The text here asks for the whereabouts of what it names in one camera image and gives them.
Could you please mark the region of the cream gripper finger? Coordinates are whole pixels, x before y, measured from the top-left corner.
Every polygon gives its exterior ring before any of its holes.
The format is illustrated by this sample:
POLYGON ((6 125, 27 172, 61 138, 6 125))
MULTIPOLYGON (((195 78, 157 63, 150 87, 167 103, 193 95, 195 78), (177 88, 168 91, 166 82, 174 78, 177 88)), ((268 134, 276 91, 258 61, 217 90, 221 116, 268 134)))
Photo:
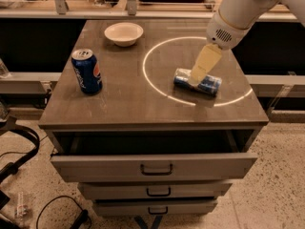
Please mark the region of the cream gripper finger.
POLYGON ((204 46, 193 65, 189 82, 199 84, 221 57, 222 50, 216 44, 204 46))

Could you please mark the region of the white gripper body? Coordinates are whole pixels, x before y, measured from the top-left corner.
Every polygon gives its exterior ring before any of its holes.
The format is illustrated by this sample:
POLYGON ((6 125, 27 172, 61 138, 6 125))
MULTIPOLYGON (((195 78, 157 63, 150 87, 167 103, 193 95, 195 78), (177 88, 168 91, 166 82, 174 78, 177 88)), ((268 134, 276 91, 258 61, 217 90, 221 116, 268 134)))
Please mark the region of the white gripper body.
POLYGON ((216 44, 222 50, 230 50, 239 44, 249 30, 231 26, 216 12, 208 23, 207 41, 216 44))

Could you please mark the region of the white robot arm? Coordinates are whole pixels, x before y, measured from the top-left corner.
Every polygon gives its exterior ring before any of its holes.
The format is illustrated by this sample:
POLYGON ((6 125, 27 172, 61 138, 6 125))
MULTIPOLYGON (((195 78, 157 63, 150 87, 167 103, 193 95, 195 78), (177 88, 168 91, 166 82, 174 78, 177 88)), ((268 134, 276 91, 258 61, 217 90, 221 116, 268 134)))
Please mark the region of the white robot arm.
POLYGON ((218 63, 222 50, 237 46, 254 22, 276 4, 285 5, 305 25, 305 0, 222 0, 207 26, 207 44, 199 53, 189 82, 200 83, 218 63))

